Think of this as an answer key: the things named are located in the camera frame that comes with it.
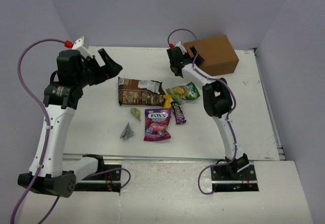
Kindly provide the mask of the green Fox's candy bag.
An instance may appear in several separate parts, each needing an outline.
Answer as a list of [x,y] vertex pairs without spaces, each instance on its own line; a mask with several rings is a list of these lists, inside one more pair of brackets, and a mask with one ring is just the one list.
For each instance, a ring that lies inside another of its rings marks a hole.
[[193,82],[189,82],[186,85],[167,88],[166,91],[178,105],[182,105],[187,101],[197,100],[200,97],[199,90]]

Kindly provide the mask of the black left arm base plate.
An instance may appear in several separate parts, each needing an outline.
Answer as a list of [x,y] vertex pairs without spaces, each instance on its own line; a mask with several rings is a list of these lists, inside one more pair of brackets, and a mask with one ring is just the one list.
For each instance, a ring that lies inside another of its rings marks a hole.
[[121,170],[117,170],[117,168],[121,167],[122,165],[104,164],[104,171],[112,169],[114,169],[114,171],[84,178],[77,183],[75,191],[120,193]]

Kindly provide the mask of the purple Fox's berries bag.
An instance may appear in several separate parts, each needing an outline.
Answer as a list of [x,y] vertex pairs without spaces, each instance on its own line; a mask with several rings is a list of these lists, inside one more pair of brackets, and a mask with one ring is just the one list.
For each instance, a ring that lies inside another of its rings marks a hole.
[[145,109],[144,141],[162,141],[171,138],[168,125],[171,108]]

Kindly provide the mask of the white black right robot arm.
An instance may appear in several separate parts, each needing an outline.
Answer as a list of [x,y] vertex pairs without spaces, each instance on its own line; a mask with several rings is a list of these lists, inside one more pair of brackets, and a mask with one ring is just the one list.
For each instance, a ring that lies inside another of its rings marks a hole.
[[182,46],[170,45],[167,49],[170,67],[175,76],[187,78],[202,89],[203,105],[208,116],[215,121],[225,150],[225,162],[214,166],[215,171],[230,179],[239,179],[249,166],[248,156],[237,142],[231,113],[236,99],[225,79],[214,78],[196,64],[196,54],[190,57]]

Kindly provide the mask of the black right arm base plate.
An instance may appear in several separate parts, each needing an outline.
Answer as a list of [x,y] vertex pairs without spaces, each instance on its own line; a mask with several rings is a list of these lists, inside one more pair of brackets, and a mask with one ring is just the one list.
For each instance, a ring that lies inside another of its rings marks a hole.
[[254,164],[235,173],[233,176],[225,167],[211,168],[213,193],[230,193],[259,191]]

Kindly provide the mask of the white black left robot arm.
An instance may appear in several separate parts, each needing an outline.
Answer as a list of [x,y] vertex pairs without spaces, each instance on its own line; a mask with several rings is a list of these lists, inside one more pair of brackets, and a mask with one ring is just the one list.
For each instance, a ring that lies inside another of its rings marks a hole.
[[85,154],[71,169],[63,169],[68,129],[83,88],[114,78],[123,69],[104,49],[98,53],[103,66],[94,56],[74,49],[60,52],[56,59],[57,70],[51,74],[41,103],[46,114],[37,153],[29,171],[18,177],[18,185],[33,193],[68,198],[79,181],[87,177],[98,180],[105,175],[104,159],[97,154]]

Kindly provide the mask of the light green triangular packet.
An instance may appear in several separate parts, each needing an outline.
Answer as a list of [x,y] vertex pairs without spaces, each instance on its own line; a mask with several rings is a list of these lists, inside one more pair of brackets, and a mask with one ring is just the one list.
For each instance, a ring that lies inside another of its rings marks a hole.
[[140,112],[139,109],[137,109],[137,108],[131,108],[130,112],[131,112],[131,115],[134,118],[136,118],[139,121],[141,120],[141,112]]

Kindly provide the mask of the brown kettle chips bag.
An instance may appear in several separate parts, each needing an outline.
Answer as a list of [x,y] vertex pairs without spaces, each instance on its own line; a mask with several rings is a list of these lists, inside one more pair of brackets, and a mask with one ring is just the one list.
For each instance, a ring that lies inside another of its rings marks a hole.
[[118,78],[118,103],[120,106],[155,106],[164,105],[165,92],[162,82]]

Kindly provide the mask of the yellow snack bar wrapper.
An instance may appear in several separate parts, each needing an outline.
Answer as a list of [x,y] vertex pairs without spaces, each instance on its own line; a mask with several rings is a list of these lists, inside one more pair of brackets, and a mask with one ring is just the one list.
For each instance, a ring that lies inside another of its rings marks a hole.
[[163,105],[163,108],[170,108],[171,107],[171,96],[166,94],[163,96],[163,99],[164,99],[164,105]]

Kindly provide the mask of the brown paper bag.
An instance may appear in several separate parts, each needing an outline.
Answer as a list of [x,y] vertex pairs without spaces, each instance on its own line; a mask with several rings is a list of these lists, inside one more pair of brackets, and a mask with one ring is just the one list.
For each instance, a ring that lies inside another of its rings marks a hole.
[[211,76],[231,74],[235,71],[239,58],[226,35],[200,39],[199,45],[196,41],[183,44],[190,55],[194,56],[191,47],[195,47],[199,52],[204,61],[200,64],[196,61],[196,64],[202,71]]

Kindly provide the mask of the grey snack packet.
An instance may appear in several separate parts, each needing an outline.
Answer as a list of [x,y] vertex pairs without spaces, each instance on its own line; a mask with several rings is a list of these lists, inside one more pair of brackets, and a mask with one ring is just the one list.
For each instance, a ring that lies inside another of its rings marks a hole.
[[120,138],[124,140],[128,140],[133,136],[134,136],[134,131],[132,130],[130,124],[128,123],[124,128],[123,132],[121,133]]

